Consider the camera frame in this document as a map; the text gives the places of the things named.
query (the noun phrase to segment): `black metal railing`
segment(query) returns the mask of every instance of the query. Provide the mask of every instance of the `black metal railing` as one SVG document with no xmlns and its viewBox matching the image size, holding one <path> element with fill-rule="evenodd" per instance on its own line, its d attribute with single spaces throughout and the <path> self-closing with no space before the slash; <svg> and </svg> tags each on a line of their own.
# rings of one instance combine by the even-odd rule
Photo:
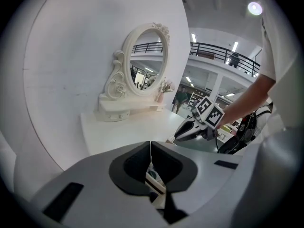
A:
<svg viewBox="0 0 304 228">
<path fill-rule="evenodd" d="M 133 46 L 132 53 L 137 52 L 162 52 L 161 42 L 151 42 Z"/>
<path fill-rule="evenodd" d="M 212 60 L 220 61 L 229 67 L 232 66 L 238 69 L 243 69 L 245 73 L 250 74 L 252 77 L 256 77 L 256 74 L 260 70 L 260 65 L 254 60 L 237 52 L 233 52 L 227 48 L 199 42 L 191 42 L 190 47 L 190 55 L 206 57 Z M 132 49 L 132 53 L 162 51 L 163 48 L 161 42 L 139 44 L 133 46 Z"/>
</svg>

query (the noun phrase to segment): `ceiling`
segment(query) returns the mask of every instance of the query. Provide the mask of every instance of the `ceiling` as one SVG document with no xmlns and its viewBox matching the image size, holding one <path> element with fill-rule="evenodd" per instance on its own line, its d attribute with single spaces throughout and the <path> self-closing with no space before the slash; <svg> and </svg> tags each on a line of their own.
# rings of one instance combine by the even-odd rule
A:
<svg viewBox="0 0 304 228">
<path fill-rule="evenodd" d="M 149 68 L 152 70 L 154 73 L 159 73 L 162 62 L 161 61 L 149 61 L 149 60 L 131 60 L 131 64 L 134 65 L 135 67 L 140 68 L 143 71 L 148 70 L 145 69 L 145 67 Z"/>
<path fill-rule="evenodd" d="M 184 85 L 190 86 L 190 82 L 188 82 L 186 79 L 187 76 L 193 83 L 194 88 L 209 90 L 212 90 L 217 78 L 217 74 L 215 73 L 192 66 L 186 66 L 183 77 L 181 79 L 181 82 Z M 230 101 L 234 101 L 239 97 L 239 95 L 241 95 L 240 93 L 244 92 L 245 90 L 246 88 L 240 83 L 230 78 L 223 77 L 218 94 L 225 96 L 225 98 Z M 235 96 L 226 96 L 230 93 L 234 93 Z"/>
<path fill-rule="evenodd" d="M 250 2 L 259 0 L 183 0 L 190 28 L 231 33 L 262 45 L 261 15 L 249 13 Z"/>
<path fill-rule="evenodd" d="M 147 67 L 157 74 L 160 71 L 162 62 L 148 61 L 148 60 L 131 60 L 131 64 L 144 71 L 147 71 L 145 69 L 145 67 Z M 181 79 L 181 83 L 190 86 L 190 83 L 187 81 L 186 76 L 188 76 L 191 79 L 191 82 L 193 83 L 194 87 L 200 90 L 201 89 L 212 90 L 215 81 L 217 79 L 217 74 L 193 66 L 186 66 L 185 71 L 183 73 L 183 77 Z M 219 95 L 223 95 L 228 100 L 234 101 L 235 99 L 238 98 L 239 96 L 238 93 L 242 93 L 245 90 L 246 88 L 240 83 L 230 78 L 223 77 L 219 88 Z M 226 96 L 230 93 L 234 93 L 236 96 L 230 96 L 230 97 Z"/>
</svg>

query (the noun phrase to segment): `column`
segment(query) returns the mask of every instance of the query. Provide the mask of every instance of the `column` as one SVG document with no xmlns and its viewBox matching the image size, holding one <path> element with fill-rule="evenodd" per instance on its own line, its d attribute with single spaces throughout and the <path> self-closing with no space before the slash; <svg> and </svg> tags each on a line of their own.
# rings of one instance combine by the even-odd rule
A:
<svg viewBox="0 0 304 228">
<path fill-rule="evenodd" d="M 218 95 L 218 92 L 219 92 L 219 87 L 220 87 L 220 84 L 222 83 L 222 79 L 223 79 L 223 75 L 218 74 L 217 79 L 215 80 L 215 84 L 213 86 L 213 89 L 211 91 L 211 94 L 209 96 L 210 100 L 216 101 L 217 95 Z"/>
</svg>

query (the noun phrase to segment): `black cable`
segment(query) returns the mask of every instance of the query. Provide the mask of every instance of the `black cable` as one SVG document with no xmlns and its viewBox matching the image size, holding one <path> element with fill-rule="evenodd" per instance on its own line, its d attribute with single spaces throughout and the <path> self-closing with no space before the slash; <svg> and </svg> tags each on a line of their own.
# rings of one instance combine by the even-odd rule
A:
<svg viewBox="0 0 304 228">
<path fill-rule="evenodd" d="M 246 128 L 244 129 L 244 132 L 245 132 L 245 130 L 247 130 L 247 128 L 248 128 L 248 126 L 249 126 L 249 124 L 250 124 L 250 120 L 251 120 L 252 115 L 253 115 L 253 114 L 250 115 L 248 124 L 247 124 Z M 245 133 L 244 133 L 243 136 L 239 139 L 238 143 L 237 143 L 231 150 L 229 150 L 226 154 L 229 154 L 231 151 L 235 150 L 235 149 L 237 148 L 239 142 L 241 142 L 241 140 L 243 140 L 244 136 L 245 136 Z"/>
<path fill-rule="evenodd" d="M 218 149 L 218 153 L 220 154 L 220 152 L 219 152 L 219 147 L 218 147 L 218 137 L 217 137 L 217 130 L 214 132 L 214 134 L 215 134 L 215 145 L 217 146 L 217 149 Z"/>
</svg>

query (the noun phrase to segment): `white wall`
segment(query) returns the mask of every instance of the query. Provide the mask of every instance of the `white wall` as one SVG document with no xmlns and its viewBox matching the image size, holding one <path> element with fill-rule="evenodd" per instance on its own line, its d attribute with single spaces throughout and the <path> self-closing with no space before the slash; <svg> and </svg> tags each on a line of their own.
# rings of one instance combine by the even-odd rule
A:
<svg viewBox="0 0 304 228">
<path fill-rule="evenodd" d="M 254 60 L 255 60 L 259 65 L 261 65 L 261 62 L 262 62 L 262 54 L 263 54 L 263 51 L 261 51 L 258 55 L 254 56 Z"/>
<path fill-rule="evenodd" d="M 149 22 L 169 28 L 165 75 L 178 85 L 190 50 L 181 0 L 47 0 L 38 14 L 25 53 L 25 95 L 35 130 L 62 169 L 88 155 L 79 115 L 97 108 L 113 52 Z M 168 108 L 174 95 L 165 95 Z"/>
<path fill-rule="evenodd" d="M 26 200 L 62 172 L 32 127 L 24 95 L 23 64 L 27 40 L 45 1 L 26 0 L 19 6 L 0 40 L 1 177 L 10 191 Z"/>
<path fill-rule="evenodd" d="M 236 52 L 246 57 L 249 57 L 257 47 L 261 49 L 254 41 L 249 41 L 243 37 L 220 30 L 210 28 L 189 28 L 189 37 L 191 41 L 193 41 L 191 33 L 195 34 L 197 42 L 212 44 L 230 50 L 232 50 L 234 43 L 238 42 Z"/>
<path fill-rule="evenodd" d="M 151 42 L 158 42 L 159 36 L 155 32 L 148 32 L 141 34 L 139 38 L 136 41 L 136 45 L 138 44 L 145 44 L 145 43 L 151 43 Z"/>
</svg>

